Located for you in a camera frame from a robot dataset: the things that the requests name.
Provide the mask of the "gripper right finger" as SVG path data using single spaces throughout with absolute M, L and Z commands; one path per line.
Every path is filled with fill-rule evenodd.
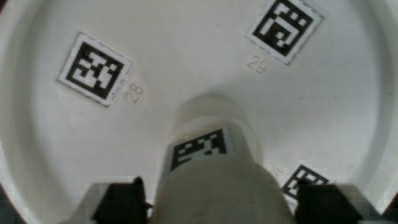
M 380 213 L 368 202 L 354 202 L 334 184 L 299 181 L 297 224 L 359 224 L 379 221 Z

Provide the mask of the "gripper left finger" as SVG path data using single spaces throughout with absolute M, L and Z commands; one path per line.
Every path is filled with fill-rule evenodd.
M 62 224 L 148 224 L 151 208 L 142 177 L 132 182 L 94 183 Z

